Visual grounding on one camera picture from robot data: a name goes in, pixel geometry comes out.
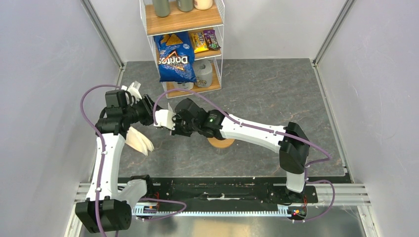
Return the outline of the white wire shelf rack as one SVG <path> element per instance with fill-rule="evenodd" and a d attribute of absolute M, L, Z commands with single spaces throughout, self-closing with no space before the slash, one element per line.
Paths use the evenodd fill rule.
<path fill-rule="evenodd" d="M 221 89 L 225 4 L 222 0 L 142 0 L 140 17 L 166 98 Z"/>

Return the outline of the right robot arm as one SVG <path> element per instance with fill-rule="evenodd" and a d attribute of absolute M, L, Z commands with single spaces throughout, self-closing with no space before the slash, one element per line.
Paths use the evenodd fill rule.
<path fill-rule="evenodd" d="M 310 146 L 298 124 L 274 126 L 252 122 L 219 109 L 206 111 L 189 98 L 176 105 L 168 120 L 173 135 L 199 133 L 220 141 L 240 140 L 277 153 L 280 167 L 286 172 L 286 198 L 297 202 L 305 196 L 305 165 Z"/>

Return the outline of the round wooden dripper stand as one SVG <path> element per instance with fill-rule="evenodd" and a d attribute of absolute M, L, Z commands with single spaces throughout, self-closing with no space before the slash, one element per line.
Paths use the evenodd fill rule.
<path fill-rule="evenodd" d="M 235 139 L 224 139 L 219 140 L 216 138 L 208 138 L 208 142 L 217 149 L 226 149 L 233 145 Z"/>

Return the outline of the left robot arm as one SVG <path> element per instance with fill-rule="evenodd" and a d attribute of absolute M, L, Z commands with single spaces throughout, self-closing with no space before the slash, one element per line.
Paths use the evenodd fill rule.
<path fill-rule="evenodd" d="M 97 153 L 92 182 L 85 201 L 76 203 L 75 214 L 90 233 L 127 230 L 136 203 L 154 198 L 155 188 L 149 175 L 131 178 L 123 190 L 118 189 L 122 149 L 132 124 L 153 123 L 153 101 L 141 96 L 138 89 L 123 88 L 105 93 L 106 106 L 96 124 Z"/>

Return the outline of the coffee filter paper pack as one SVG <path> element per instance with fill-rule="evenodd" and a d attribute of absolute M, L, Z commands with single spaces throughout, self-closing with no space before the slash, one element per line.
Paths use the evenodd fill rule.
<path fill-rule="evenodd" d="M 136 151 L 148 156 L 154 150 L 153 143 L 141 132 L 132 126 L 129 128 L 125 143 Z"/>

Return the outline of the clear glass cup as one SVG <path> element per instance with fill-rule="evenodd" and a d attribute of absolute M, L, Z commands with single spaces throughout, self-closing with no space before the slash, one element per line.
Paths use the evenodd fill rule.
<path fill-rule="evenodd" d="M 216 155 L 223 156 L 230 152 L 230 148 L 213 148 Z"/>

